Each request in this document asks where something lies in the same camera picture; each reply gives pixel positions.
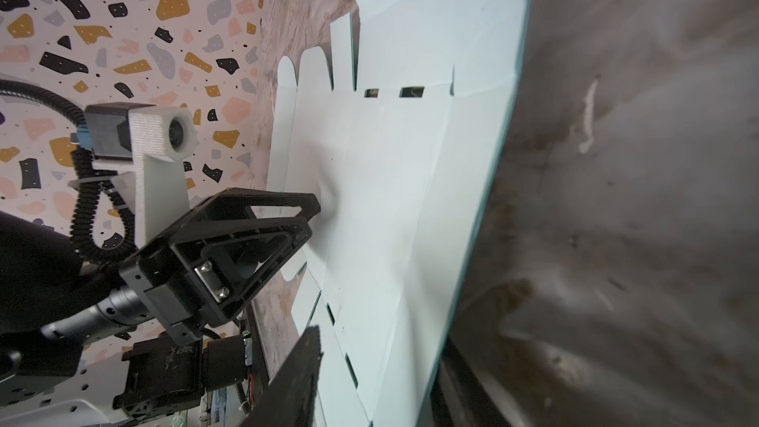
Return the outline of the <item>mint paper box sheet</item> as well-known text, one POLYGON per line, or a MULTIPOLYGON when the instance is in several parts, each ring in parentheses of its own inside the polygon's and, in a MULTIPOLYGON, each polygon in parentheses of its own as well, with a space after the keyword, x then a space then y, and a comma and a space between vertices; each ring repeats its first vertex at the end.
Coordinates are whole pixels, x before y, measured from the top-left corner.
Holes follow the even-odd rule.
POLYGON ((316 195, 293 316, 319 426, 413 426, 513 109, 530 0, 356 0, 281 59, 267 186, 316 195))

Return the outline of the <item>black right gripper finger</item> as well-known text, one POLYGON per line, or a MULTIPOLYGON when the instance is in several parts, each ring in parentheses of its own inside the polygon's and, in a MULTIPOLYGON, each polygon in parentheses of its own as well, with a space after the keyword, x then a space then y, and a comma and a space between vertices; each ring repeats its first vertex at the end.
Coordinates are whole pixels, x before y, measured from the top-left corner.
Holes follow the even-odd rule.
POLYGON ((241 426, 313 426, 321 359, 320 329, 310 326, 241 426))

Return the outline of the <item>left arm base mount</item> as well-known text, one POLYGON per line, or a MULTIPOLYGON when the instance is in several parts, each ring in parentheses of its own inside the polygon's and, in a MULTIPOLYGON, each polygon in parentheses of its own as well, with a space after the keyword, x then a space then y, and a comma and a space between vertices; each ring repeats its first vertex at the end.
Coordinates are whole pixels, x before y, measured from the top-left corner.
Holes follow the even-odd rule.
POLYGON ((245 338, 241 335, 177 345, 162 336, 124 353, 126 383, 113 407, 128 415, 128 426, 189 410, 206 393, 247 380, 245 338))

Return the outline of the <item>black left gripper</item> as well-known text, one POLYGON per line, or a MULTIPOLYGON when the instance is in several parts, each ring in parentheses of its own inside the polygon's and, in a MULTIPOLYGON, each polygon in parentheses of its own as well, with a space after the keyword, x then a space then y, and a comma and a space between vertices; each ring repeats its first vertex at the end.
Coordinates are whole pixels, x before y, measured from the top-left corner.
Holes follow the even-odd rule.
POLYGON ((178 237, 199 237, 185 260, 158 238, 119 265, 119 275, 177 344, 225 325, 312 236, 314 194, 230 188, 177 221, 178 237), (293 217, 256 217, 254 207, 298 208, 293 217))

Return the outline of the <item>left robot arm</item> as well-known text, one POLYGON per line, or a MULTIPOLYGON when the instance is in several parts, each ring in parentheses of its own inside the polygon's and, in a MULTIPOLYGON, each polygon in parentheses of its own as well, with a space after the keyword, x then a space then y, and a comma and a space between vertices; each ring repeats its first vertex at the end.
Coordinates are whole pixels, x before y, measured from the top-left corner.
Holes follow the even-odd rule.
POLYGON ((312 237, 316 196, 228 189, 91 274, 63 235, 1 218, 1 402, 71 378, 85 345, 158 321, 178 345, 236 318, 312 237))

